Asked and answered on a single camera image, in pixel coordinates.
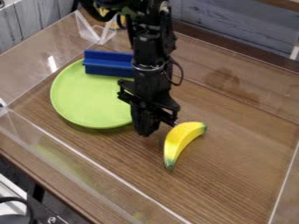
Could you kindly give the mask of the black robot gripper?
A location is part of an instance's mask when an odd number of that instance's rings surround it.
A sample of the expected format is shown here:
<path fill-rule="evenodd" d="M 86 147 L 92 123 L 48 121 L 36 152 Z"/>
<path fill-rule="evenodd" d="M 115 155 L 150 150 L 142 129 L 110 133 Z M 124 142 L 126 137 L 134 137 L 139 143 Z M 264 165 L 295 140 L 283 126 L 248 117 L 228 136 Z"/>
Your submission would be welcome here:
<path fill-rule="evenodd" d="M 183 69 L 174 59 L 151 66 L 132 60 L 134 79 L 118 81 L 118 98 L 131 103 L 135 131 L 143 137 L 159 129 L 160 121 L 171 127 L 178 124 L 180 106 L 170 91 L 182 85 L 183 79 L 174 82 L 174 66 Z"/>

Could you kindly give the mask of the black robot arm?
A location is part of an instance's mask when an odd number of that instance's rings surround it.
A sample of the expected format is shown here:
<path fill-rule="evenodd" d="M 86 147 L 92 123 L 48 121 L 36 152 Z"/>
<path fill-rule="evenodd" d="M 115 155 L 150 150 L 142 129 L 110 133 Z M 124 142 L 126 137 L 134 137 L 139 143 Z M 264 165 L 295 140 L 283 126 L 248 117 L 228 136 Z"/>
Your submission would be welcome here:
<path fill-rule="evenodd" d="M 171 97 L 174 81 L 172 57 L 176 49 L 172 6 L 170 0 L 79 0 L 87 13 L 99 22 L 115 15 L 126 17 L 126 30 L 134 50 L 134 79 L 120 80 L 118 98 L 130 104 L 135 131 L 147 137 L 162 123 L 178 120 L 180 105 Z"/>

